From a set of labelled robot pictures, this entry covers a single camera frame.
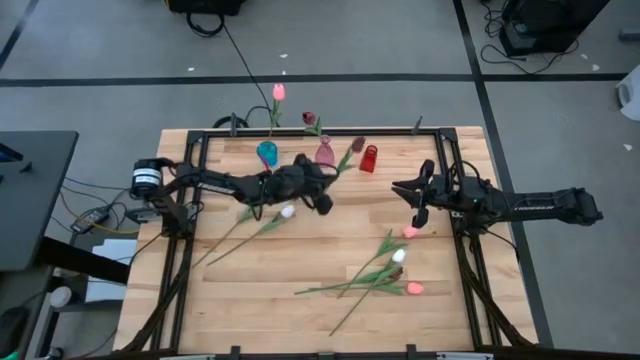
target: wooden tabletop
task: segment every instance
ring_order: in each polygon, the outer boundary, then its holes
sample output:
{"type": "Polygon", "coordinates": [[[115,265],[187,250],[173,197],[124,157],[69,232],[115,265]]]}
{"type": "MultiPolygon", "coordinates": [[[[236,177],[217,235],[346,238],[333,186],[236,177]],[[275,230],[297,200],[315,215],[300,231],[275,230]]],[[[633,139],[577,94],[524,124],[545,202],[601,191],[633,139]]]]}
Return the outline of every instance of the wooden tabletop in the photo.
{"type": "MultiPolygon", "coordinates": [[[[483,178],[496,184],[491,157],[480,127],[456,128],[463,160],[473,163],[483,178]]],[[[165,130],[158,156],[181,161],[188,130],[165,130]]],[[[391,191],[391,182],[417,176],[425,159],[437,166],[435,144],[426,136],[372,136],[378,161],[374,174],[357,168],[331,186],[335,205],[327,216],[311,213],[296,203],[296,216],[247,243],[224,260],[215,259],[246,239],[275,215],[282,205],[265,208],[262,223],[250,221],[231,233],[189,278],[179,353],[229,353],[232,345],[243,353],[386,352],[472,350],[448,213],[432,209],[419,235],[406,240],[407,257],[401,281],[420,282],[421,296],[371,293],[336,334],[329,333],[358,300],[359,293],[337,299],[335,292],[294,295],[309,287],[350,280],[380,246],[388,230],[401,236],[414,211],[391,191]]],[[[216,138],[208,149],[207,167],[234,175],[264,169],[256,157],[257,138],[216,138]]],[[[352,138],[334,137],[336,161],[352,138]]],[[[275,138],[280,164],[296,154],[313,157],[316,137],[275,138]]],[[[452,163],[449,152],[448,163],[452,163]]],[[[353,164],[359,164],[355,155],[353,164]]],[[[192,263],[200,259],[236,222],[244,206],[232,198],[204,193],[204,211],[198,217],[192,263]]],[[[160,223],[144,225],[138,248],[160,230],[160,223]]],[[[510,239],[504,224],[491,228],[510,239]]],[[[493,297],[510,321],[530,341],[536,341],[529,304],[513,248],[486,235],[481,237],[493,297]]],[[[135,260],[122,308],[114,349],[127,344],[156,305],[167,239],[161,238],[135,260]]],[[[374,263],[380,268],[387,260],[374,263]]],[[[163,345],[168,344],[173,320],[170,308],[163,345]]],[[[478,312],[483,338],[488,339],[484,311],[478,312]]]]}

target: black metal frame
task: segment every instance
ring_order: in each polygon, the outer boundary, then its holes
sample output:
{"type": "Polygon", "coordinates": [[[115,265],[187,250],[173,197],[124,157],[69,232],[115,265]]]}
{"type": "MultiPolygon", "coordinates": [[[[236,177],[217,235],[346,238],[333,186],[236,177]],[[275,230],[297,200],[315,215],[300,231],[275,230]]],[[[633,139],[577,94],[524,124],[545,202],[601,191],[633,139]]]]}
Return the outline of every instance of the black metal frame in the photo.
{"type": "MultiPolygon", "coordinates": [[[[274,129],[275,136],[277,137],[301,137],[306,136],[302,129],[274,129]]],[[[416,131],[414,128],[355,128],[355,129],[325,129],[324,133],[331,136],[406,136],[406,135],[427,135],[433,136],[438,153],[438,161],[441,171],[446,172],[448,169],[446,152],[445,152],[445,140],[449,142],[454,163],[462,160],[460,154],[460,148],[458,146],[458,139],[455,128],[430,128],[419,129],[416,131]]],[[[187,146],[185,149],[184,161],[191,162],[193,154],[195,152],[196,144],[200,144],[200,157],[198,166],[205,166],[207,159],[207,152],[209,142],[213,138],[220,137],[233,137],[234,134],[237,137],[261,137],[265,138],[268,135],[268,130],[253,130],[253,129],[235,129],[234,131],[190,131],[187,135],[187,146]]],[[[464,170],[458,169],[457,176],[464,176],[464,170]]],[[[178,204],[185,203],[185,191],[178,193],[178,204]]],[[[194,191],[193,199],[191,202],[197,203],[200,201],[201,193],[198,189],[194,191]]],[[[193,226],[197,223],[197,212],[193,221],[193,226]]],[[[535,346],[517,332],[515,327],[511,325],[507,317],[502,313],[500,308],[495,304],[491,297],[491,290],[489,288],[489,280],[485,268],[484,258],[482,255],[482,247],[480,245],[479,238],[477,236],[470,236],[470,250],[474,255],[476,263],[475,272],[472,270],[471,265],[467,259],[466,251],[464,248],[463,235],[466,232],[461,228],[461,222],[455,218],[453,214],[450,217],[450,222],[454,237],[454,246],[456,248],[456,254],[458,259],[458,267],[460,270],[460,277],[462,280],[463,293],[465,297],[465,306],[469,319],[469,327],[471,332],[471,338],[473,342],[473,351],[468,352],[418,352],[416,346],[413,344],[406,345],[406,352],[380,352],[380,353],[298,353],[298,354],[241,354],[240,346],[231,346],[229,354],[215,354],[215,355],[188,355],[186,359],[190,360],[210,360],[210,359],[228,359],[228,360],[240,360],[240,359],[290,359],[290,360],[335,360],[335,359],[510,359],[510,360],[531,360],[531,359],[546,359],[546,360],[560,360],[560,359],[593,359],[593,360],[622,360],[622,359],[638,359],[640,355],[632,354],[619,354],[619,353],[603,353],[603,352],[590,352],[579,350],[558,350],[553,348],[543,348],[535,346]],[[477,308],[475,306],[474,294],[477,296],[485,307],[487,313],[488,325],[490,329],[490,335],[492,345],[484,345],[480,333],[480,326],[478,321],[477,308]],[[500,331],[504,333],[507,339],[513,346],[502,346],[500,343],[500,331]]],[[[173,265],[177,250],[177,243],[179,239],[171,238],[169,240],[169,246],[167,250],[167,256],[165,266],[163,269],[163,277],[161,283],[160,294],[158,298],[159,307],[154,310],[154,314],[147,320],[147,325],[152,324],[152,332],[148,332],[146,335],[140,333],[136,336],[136,340],[127,345],[122,350],[115,351],[110,355],[93,357],[94,360],[134,360],[134,359],[159,359],[179,356],[179,343],[180,334],[182,331],[182,320],[184,317],[184,305],[186,302],[186,294],[188,287],[189,269],[191,267],[191,256],[193,254],[193,243],[195,241],[194,236],[191,236],[185,240],[185,247],[183,251],[183,259],[180,265],[178,273],[172,280],[173,265]],[[169,302],[173,300],[173,297],[177,295],[177,302],[175,307],[175,316],[173,326],[171,329],[170,344],[168,348],[160,349],[160,339],[162,336],[162,328],[164,323],[164,312],[169,306],[169,302]],[[151,337],[151,343],[149,350],[142,350],[144,342],[151,337]]]]}
{"type": "MultiPolygon", "coordinates": [[[[412,135],[412,128],[356,128],[356,129],[325,129],[324,133],[330,136],[399,136],[399,135],[412,135]]],[[[200,156],[197,166],[205,166],[207,160],[207,152],[209,148],[209,143],[214,138],[221,137],[230,137],[231,133],[227,131],[189,131],[187,135],[187,146],[184,153],[184,161],[191,162],[193,155],[195,153],[196,145],[200,145],[200,156]]],[[[460,154],[460,148],[458,146],[458,138],[456,134],[455,128],[421,128],[416,134],[417,136],[427,136],[429,139],[433,139],[436,144],[436,149],[438,153],[438,162],[441,168],[441,171],[446,171],[448,169],[448,162],[445,153],[445,144],[449,143],[451,147],[451,151],[453,154],[453,161],[459,162],[462,160],[460,154]]],[[[254,129],[237,129],[236,131],[237,137],[267,137],[268,130],[254,130],[254,129]]],[[[308,136],[302,129],[274,129],[274,136],[277,137],[300,137],[300,136],[308,136]]],[[[185,204],[188,202],[197,203],[200,201],[201,192],[199,189],[194,190],[193,198],[191,201],[185,202],[185,192],[181,191],[178,193],[177,202],[179,204],[185,204]]],[[[456,253],[458,257],[458,266],[461,271],[461,279],[463,292],[465,297],[465,306],[467,310],[469,326],[471,330],[471,337],[473,341],[474,348],[478,348],[483,345],[482,336],[480,333],[480,325],[478,320],[477,308],[474,300],[474,295],[472,291],[472,287],[467,283],[465,277],[462,275],[462,269],[465,264],[469,264],[466,252],[464,249],[464,242],[462,236],[459,232],[456,231],[456,219],[451,217],[451,225],[454,233],[454,242],[456,253]]],[[[160,296],[159,299],[164,298],[167,293],[167,289],[171,285],[172,272],[174,268],[174,259],[177,250],[178,239],[170,239],[169,247],[167,250],[167,256],[165,260],[165,265],[163,269],[162,282],[160,284],[160,296]]],[[[489,287],[489,280],[487,276],[487,271],[485,267],[484,257],[482,254],[482,247],[477,237],[471,239],[471,245],[473,249],[474,259],[476,263],[476,273],[480,279],[480,283],[482,287],[486,291],[486,293],[490,296],[491,290],[489,287]]],[[[186,267],[190,268],[191,256],[193,252],[193,239],[187,239],[183,251],[183,261],[187,262],[186,267]]],[[[188,281],[183,282],[180,285],[180,290],[177,295],[177,302],[175,308],[175,316],[170,336],[170,349],[177,351],[180,342],[180,333],[182,330],[182,319],[184,315],[184,305],[186,301],[186,292],[188,287],[188,281]]],[[[491,334],[491,344],[493,345],[501,345],[500,331],[496,321],[494,320],[493,314],[487,311],[487,319],[489,322],[489,329],[491,334]]],[[[157,326],[156,330],[152,335],[151,340],[151,350],[160,349],[160,339],[162,337],[162,324],[157,326]]],[[[432,358],[435,353],[423,353],[423,355],[427,355],[429,358],[432,358]]],[[[393,356],[392,353],[380,354],[385,358],[389,358],[389,356],[393,356]]],[[[376,356],[372,353],[365,353],[362,356],[372,357],[376,356]]]]}

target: black desk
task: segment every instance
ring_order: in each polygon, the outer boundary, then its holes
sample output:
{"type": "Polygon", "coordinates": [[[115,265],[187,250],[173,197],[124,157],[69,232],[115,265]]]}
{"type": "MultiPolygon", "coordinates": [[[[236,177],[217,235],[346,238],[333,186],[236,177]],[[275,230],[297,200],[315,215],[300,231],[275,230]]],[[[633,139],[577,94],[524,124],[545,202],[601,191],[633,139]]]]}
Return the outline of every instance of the black desk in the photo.
{"type": "Polygon", "coordinates": [[[0,272],[46,263],[127,283],[128,266],[44,236],[77,140],[75,131],[0,132],[0,143],[24,156],[0,163],[0,272]]]}
{"type": "Polygon", "coordinates": [[[24,156],[0,163],[0,312],[37,294],[26,304],[30,315],[20,358],[26,356],[46,293],[61,282],[52,277],[54,267],[122,284],[129,276],[124,264],[44,235],[77,139],[75,131],[0,132],[0,143],[24,156]],[[31,170],[21,172],[29,162],[31,170]]]}

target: table leg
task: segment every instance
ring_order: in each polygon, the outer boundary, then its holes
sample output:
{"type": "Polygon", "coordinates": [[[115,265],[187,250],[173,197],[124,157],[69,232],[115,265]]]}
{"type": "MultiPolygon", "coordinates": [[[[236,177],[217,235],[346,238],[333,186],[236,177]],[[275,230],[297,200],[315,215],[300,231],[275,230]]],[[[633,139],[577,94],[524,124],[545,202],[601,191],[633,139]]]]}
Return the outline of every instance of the table leg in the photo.
{"type": "Polygon", "coordinates": [[[40,244],[38,260],[59,268],[125,285],[129,278],[129,266],[47,236],[40,244]]]}

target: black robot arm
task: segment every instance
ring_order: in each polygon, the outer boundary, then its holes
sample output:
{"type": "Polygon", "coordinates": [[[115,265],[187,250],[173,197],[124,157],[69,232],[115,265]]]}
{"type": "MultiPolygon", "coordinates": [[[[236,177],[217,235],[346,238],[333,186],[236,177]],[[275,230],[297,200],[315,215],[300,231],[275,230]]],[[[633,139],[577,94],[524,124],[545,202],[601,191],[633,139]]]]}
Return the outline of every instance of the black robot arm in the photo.
{"type": "Polygon", "coordinates": [[[451,176],[455,167],[445,175],[433,175],[433,168],[434,163],[427,160],[418,178],[393,183],[393,191],[418,209],[412,222],[417,228],[427,222],[427,205],[459,213],[464,230],[470,233],[483,233],[497,222],[557,219],[588,226],[603,218],[593,196],[584,189],[514,194],[494,188],[479,176],[456,182],[451,176]]]}
{"type": "MultiPolygon", "coordinates": [[[[171,197],[178,190],[199,188],[232,196],[252,207],[301,198],[309,208],[325,215],[333,206],[326,190],[337,178],[337,174],[325,174],[318,164],[311,162],[304,154],[298,154],[292,165],[282,166],[275,172],[267,170],[240,177],[188,163],[174,163],[166,158],[154,158],[136,162],[130,195],[152,204],[152,210],[162,216],[163,233],[185,237],[193,229],[188,221],[187,208],[178,205],[171,197]],[[162,179],[163,168],[171,169],[175,175],[166,185],[162,179]]],[[[134,211],[128,216],[134,221],[144,222],[136,218],[136,214],[134,211]]]]}

